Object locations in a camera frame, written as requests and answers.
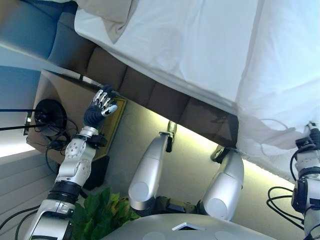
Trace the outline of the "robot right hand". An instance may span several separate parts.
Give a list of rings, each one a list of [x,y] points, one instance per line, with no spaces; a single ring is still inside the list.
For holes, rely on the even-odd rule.
[[[317,124],[313,121],[310,121],[306,126],[309,130],[309,137],[313,141],[319,140],[320,139],[320,130],[318,129]]]

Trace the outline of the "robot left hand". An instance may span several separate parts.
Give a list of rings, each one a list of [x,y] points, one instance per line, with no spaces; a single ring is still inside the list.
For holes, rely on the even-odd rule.
[[[107,116],[118,109],[116,96],[117,92],[109,85],[98,90],[84,113],[84,126],[100,129]]]

